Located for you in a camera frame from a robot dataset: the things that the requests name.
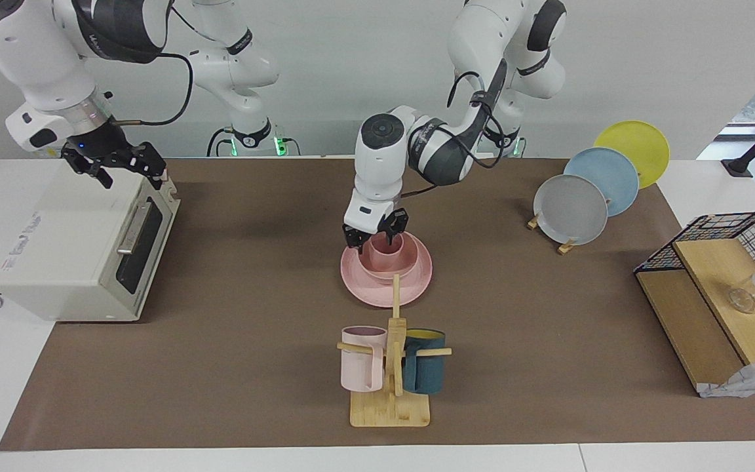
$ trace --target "green light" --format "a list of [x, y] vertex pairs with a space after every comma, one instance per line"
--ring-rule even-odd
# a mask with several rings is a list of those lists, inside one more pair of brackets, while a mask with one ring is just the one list
[[273, 136], [273, 142], [275, 143], [275, 150], [279, 155], [286, 155], [287, 153], [287, 144], [284, 143], [284, 140], [282, 138], [279, 138], [278, 136]]

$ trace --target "pink bowl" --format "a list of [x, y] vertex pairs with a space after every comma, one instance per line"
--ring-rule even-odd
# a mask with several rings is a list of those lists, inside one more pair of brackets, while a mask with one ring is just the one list
[[374, 307], [392, 307], [392, 278], [401, 277], [401, 304], [415, 300], [425, 292], [433, 277], [433, 261], [427, 248], [416, 236], [401, 233], [392, 246], [386, 234], [378, 233], [363, 245], [363, 254], [355, 248], [342, 252], [339, 272], [348, 291]]

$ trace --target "teal mug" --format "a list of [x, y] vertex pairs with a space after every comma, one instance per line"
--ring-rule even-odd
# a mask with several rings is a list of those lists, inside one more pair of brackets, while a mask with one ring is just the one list
[[404, 389], [413, 393], [432, 395], [441, 391], [444, 383], [444, 356], [418, 357], [420, 349], [444, 347], [444, 333], [435, 329], [411, 328], [407, 330], [402, 360]]

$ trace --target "black wire basket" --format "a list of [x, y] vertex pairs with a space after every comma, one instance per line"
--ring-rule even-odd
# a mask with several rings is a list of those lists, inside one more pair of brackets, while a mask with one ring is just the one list
[[683, 269], [680, 257], [674, 251], [673, 244], [679, 241], [696, 241], [702, 239], [738, 239], [747, 253], [755, 261], [755, 212], [726, 213], [721, 215], [704, 215], [698, 217], [683, 231], [678, 233], [667, 245], [651, 255], [634, 270], [639, 272], [675, 271]]

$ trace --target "brown tabletop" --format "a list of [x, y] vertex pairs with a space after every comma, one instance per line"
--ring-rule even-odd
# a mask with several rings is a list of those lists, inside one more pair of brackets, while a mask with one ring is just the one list
[[[404, 202], [447, 332], [426, 428], [353, 428], [339, 277], [353, 162], [171, 161], [183, 200], [137, 323], [59, 323], [0, 450], [755, 440], [755, 396], [698, 398], [632, 269], [680, 229], [657, 186], [570, 254], [525, 223], [565, 161], [503, 161]], [[407, 175], [407, 189], [423, 186]]]

